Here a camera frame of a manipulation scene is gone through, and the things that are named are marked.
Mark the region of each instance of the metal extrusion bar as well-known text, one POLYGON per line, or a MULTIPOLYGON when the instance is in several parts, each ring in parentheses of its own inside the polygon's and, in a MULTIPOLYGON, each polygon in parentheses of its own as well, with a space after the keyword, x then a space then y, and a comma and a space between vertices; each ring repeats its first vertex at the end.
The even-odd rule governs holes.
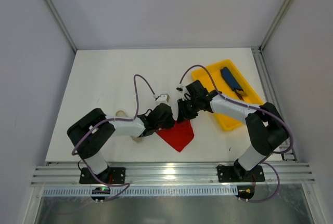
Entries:
MULTIPOLYGON (((308 163, 270 162, 277 172, 281 183, 314 183, 314 176, 308 163)), ((214 186, 219 183, 216 167, 232 163, 113 163, 111 167, 126 168, 126 180, 133 186, 214 186)), ((276 175, 263 166, 266 182, 276 183, 276 175)), ((80 171, 76 163, 49 164, 38 166, 31 186, 74 186, 79 184, 80 171)), ((248 183, 228 183, 228 185, 248 185, 248 183)))
MULTIPOLYGON (((275 105, 276 109, 280 112, 281 116, 283 116, 280 104, 277 100, 276 92, 271 80, 271 77, 269 75, 264 57, 262 55, 262 52, 259 50, 258 47, 252 47, 252 54, 254 57, 255 65, 257 66, 257 71, 259 74, 259 78, 261 81, 261 85, 263 87, 263 91, 265 94, 265 98, 268 102, 271 102, 275 105)), ((287 140, 285 142, 285 145, 280 146, 282 150, 285 150, 289 146, 290 142, 287 140)), ((292 148, 290 152, 282 155, 283 159, 286 161, 298 161, 297 156, 295 155, 295 151, 292 148)))
MULTIPOLYGON (((95 187, 46 187, 43 197, 87 197, 92 195, 95 187)), ((115 195, 121 188, 110 188, 110 194, 115 195)), ((237 186, 131 186, 121 194, 121 197, 138 196, 212 196, 212 195, 237 195, 237 186)))
POLYGON ((43 187, 35 187, 33 189, 30 198, 30 204, 28 205, 27 211, 25 213, 23 224, 35 223, 43 192, 43 187))
POLYGON ((44 0, 46 3, 46 6, 48 7, 48 9, 50 10, 51 14, 53 15, 54 19, 56 20, 57 24, 60 27, 60 30, 62 31, 63 35, 65 36, 68 44, 71 46, 73 52, 76 54, 77 52, 77 48, 75 46, 75 43, 72 39, 72 37, 70 36, 64 22, 62 21, 55 5, 53 4, 52 0, 44 0))
POLYGON ((268 32, 266 33, 262 44, 260 46, 260 50, 264 51, 268 42, 270 41, 271 37, 273 36, 275 30, 280 25, 281 21, 283 20, 284 16, 286 15, 288 9, 290 8, 293 0, 284 0, 283 4, 281 5, 277 15, 275 16, 273 23, 271 24, 268 32))

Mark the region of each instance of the red cloth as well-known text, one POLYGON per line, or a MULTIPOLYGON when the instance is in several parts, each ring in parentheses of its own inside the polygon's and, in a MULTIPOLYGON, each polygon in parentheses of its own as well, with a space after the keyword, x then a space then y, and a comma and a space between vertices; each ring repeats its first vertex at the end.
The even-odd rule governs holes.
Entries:
POLYGON ((162 129, 157 132, 176 151, 181 152, 194 138, 191 122, 186 120, 181 123, 175 121, 175 126, 171 129, 162 129))

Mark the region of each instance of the glass panel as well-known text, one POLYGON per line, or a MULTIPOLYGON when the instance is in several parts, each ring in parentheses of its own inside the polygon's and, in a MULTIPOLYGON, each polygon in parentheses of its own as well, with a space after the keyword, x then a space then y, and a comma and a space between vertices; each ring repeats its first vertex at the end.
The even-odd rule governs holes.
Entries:
MULTIPOLYGON (((268 197, 275 188, 257 185, 253 199, 268 197)), ((278 195, 265 203, 235 196, 124 197, 103 204, 87 197, 43 197, 35 223, 307 224, 313 219, 302 186, 281 185, 278 195)))

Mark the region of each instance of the blue object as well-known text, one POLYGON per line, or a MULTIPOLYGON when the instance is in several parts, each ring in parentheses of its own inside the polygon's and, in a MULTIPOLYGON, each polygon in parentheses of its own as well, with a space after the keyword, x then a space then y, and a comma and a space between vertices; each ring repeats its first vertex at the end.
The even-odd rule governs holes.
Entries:
POLYGON ((221 75, 224 81, 228 84, 228 86, 236 93, 243 91, 242 87, 239 85, 237 80, 234 78, 230 70, 225 67, 221 70, 221 75))

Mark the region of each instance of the black mounting bracket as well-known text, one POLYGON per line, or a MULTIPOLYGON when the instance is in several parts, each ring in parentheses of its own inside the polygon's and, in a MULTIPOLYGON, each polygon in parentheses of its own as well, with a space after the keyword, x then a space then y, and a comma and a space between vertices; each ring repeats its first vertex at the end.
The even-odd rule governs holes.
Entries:
POLYGON ((239 179, 237 174, 234 171, 234 166, 224 166, 219 165, 216 167, 217 177, 219 178, 219 182, 253 182, 253 178, 255 178, 256 182, 265 181, 264 171, 262 166, 257 165, 251 170, 251 175, 245 179, 239 179))
MULTIPOLYGON (((107 184, 123 184, 125 183, 126 168, 108 167, 102 173, 96 175, 99 180, 107 184)), ((80 174, 80 184, 100 184, 91 175, 87 168, 82 168, 80 174)))

